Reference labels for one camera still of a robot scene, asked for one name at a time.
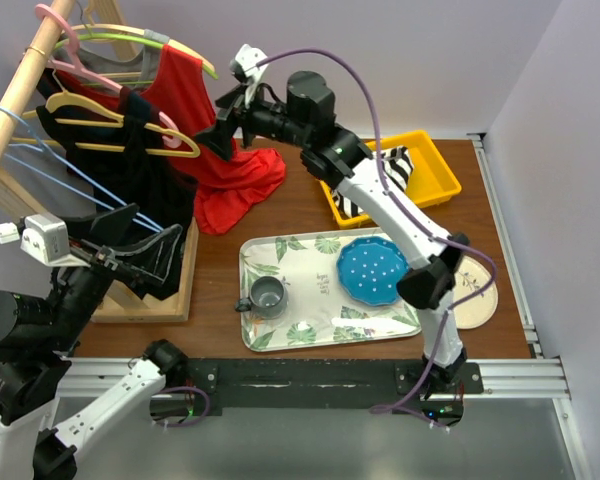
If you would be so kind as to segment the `aluminium frame rail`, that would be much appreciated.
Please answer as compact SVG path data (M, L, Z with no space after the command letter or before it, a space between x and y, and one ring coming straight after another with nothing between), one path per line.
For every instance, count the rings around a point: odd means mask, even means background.
M492 322L463 339L474 358L499 370L529 366L523 325L545 332L530 267L538 228L515 215L495 141L440 140L462 193L431 216L467 233L499 267L501 305ZM281 146L285 183L228 234L199 240L190 317L184 323L88 326L77 351L95 377L151 341L168 339L195 357L248 358L233 309L238 252L248 239L334 227L318 184L295 148ZM590 479L594 473L566 399L500 398L466 403L450 431L406 415L362 410L230 409L190 428L164 431L129 416L99 442L82 479Z

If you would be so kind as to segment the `pink plastic hanger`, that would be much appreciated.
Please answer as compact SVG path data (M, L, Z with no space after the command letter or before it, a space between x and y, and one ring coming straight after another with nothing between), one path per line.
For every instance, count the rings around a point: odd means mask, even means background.
M118 104L120 91L123 87L115 81L115 79L119 77L119 74L100 75L88 70L78 57L78 51L83 47L78 40L78 33L73 30L73 27L69 26L61 16L53 13L52 9L44 4L37 5L35 7L35 12L40 18L48 16L58 21L61 28L65 31L65 39L56 45L48 63L48 66L51 69L57 70L63 74L59 78L59 82L74 93L95 100L106 108L115 109ZM167 46L165 46L159 50L161 51L161 61L168 49ZM159 104L150 101L148 97L150 88L156 85L158 72L155 80L148 89L134 91L159 109L159 116L163 122L163 127L174 128L177 131L178 128L176 123L160 109Z

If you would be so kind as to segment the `beige wooden hanger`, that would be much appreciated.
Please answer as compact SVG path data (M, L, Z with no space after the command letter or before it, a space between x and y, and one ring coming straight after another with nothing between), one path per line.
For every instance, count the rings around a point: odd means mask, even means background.
M91 34L93 38L98 40L121 40L122 36L131 36L163 43L186 53L191 57L200 59L202 61L203 70L212 78L218 78L214 65L201 54L177 40L172 38L166 39L165 35L157 34L150 29L141 29L119 24L98 23L94 25L74 25L73 30L80 33L84 32L85 34Z

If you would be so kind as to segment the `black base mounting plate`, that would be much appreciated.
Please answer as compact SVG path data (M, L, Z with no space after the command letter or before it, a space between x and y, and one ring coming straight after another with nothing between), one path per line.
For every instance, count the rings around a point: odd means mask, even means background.
M369 410L396 404L395 414L447 425L462 418L465 399L485 392L479 365L469 362L451 380L431 372L405 400L424 366L421 360L192 358L167 385L205 392L211 415L225 408Z

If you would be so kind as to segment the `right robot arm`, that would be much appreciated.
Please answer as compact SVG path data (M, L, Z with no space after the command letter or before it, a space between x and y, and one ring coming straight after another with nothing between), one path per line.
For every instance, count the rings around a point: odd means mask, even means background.
M195 134L196 143L224 161L233 156L237 130L246 145L261 136L298 147L312 176L361 207L406 257L409 269L396 290L416 310L425 340L428 386L449 392L460 382L460 367L467 359L451 304L468 238L438 226L385 179L379 156L337 123L335 94L320 74L292 74L283 102L266 100L262 90L247 79L218 99L215 122Z

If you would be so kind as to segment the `leaf pattern serving tray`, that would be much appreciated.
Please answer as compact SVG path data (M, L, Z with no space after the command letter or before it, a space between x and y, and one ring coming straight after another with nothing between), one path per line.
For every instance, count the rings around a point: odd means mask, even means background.
M351 243L389 247L379 228L254 238L239 250L240 294L273 276L288 304L275 319L243 312L242 340L257 353L405 338L420 333L415 310L398 298L369 305L351 296L338 278L337 261Z

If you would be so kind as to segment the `blue dotted plate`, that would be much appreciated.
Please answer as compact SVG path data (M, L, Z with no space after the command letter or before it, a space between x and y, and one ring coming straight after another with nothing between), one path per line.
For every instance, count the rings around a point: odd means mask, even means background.
M397 282L410 265L397 245L380 236L359 237L344 246L336 261L340 285L353 299L372 307L396 303Z

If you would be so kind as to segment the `yellow plastic bin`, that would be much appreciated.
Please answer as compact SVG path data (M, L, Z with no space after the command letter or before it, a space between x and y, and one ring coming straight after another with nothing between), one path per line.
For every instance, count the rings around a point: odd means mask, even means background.
M406 195L420 209L436 206L458 195L461 184L424 130L406 132L381 140L383 150L405 146L415 167L406 185Z

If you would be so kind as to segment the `dark navy maroon garment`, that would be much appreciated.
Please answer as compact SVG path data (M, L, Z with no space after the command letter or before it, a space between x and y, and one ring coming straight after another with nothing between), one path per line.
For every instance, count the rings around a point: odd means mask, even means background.
M123 116L122 131L125 133L146 123L163 126L159 109L126 86L120 91L115 111Z

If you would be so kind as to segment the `cream and blue plate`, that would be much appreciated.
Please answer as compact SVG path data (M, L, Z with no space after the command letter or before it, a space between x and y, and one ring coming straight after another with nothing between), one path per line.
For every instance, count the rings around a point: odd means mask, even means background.
M495 283L487 289L484 285L490 279L489 271L478 261L464 257L455 273L453 300L458 301L476 292L478 295L453 309L458 329L470 330L487 323L498 306L498 290Z

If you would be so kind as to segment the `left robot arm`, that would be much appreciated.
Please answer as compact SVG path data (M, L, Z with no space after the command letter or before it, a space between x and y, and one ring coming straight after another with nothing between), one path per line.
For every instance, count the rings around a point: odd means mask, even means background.
M0 479L73 478L90 442L119 414L185 385L185 354L158 340L87 409L54 428L44 424L70 355L110 286L160 286L169 275L183 229L172 225L125 244L138 213L129 204L82 218L40 213L0 224L0 243L18 242L52 270L44 298L0 291Z

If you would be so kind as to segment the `yellow plastic hanger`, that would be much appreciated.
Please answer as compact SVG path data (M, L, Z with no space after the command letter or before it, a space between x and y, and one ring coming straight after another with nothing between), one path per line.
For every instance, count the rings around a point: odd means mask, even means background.
M63 107L77 107L82 110L86 110L88 113L95 114L99 117L99 120L84 120L84 119L72 119L72 118L54 118L57 124L65 126L78 126L78 127L94 127L94 128L107 128L121 130L125 124L125 117L122 114L107 109L105 106L96 102L95 100L89 99L88 97L63 91L51 95L45 105L44 110L53 113ZM31 137L14 137L16 142L34 144L39 143L45 147L61 147L62 144L55 140L42 140L37 137L37 132L31 125L27 123L27 120L33 118L39 118L36 110L25 111L22 115L13 115L13 118L20 124L27 128L30 132ZM144 130L152 133L166 136L167 138L179 140L182 144L187 146L187 150L178 150L175 147L168 148L146 148L146 152L149 155L162 156L162 157L179 157L194 159L200 155L200 149L198 145L188 136L183 133L176 131L174 128L165 128L161 125L153 123L145 123L143 126Z

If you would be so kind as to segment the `grey tank top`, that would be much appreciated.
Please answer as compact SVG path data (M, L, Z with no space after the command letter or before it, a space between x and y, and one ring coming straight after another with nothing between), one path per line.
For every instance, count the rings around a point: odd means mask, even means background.
M78 57L90 71L100 75L119 74L117 83L132 90L146 90L157 76L161 51L143 46L138 54L130 60L117 60L89 49L81 48Z

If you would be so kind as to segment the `grey mug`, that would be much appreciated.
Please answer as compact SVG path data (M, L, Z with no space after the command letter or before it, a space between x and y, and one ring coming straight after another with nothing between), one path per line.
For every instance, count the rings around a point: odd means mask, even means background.
M263 276L253 282L248 295L236 302L234 310L271 320L280 317L287 305L288 293L283 282L273 276Z

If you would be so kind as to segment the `wooden clothes rack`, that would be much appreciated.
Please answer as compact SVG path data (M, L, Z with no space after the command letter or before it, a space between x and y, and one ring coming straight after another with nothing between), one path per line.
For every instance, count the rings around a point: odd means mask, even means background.
M35 87L47 66L52 47L64 30L55 20L57 16L67 20L75 3L59 0L51 3L52 14L40 20L40 26L24 51L9 85L0 100L0 160L16 128L16 120L10 113L22 114L32 97ZM10 218L41 213L42 204L36 200L15 178L0 165L0 209ZM196 251L199 229L195 221L187 232L184 242L179 290L171 297L160 301L151 296L141 299L120 282L110 287L101 306L92 317L94 323L181 323L189 318L193 288Z

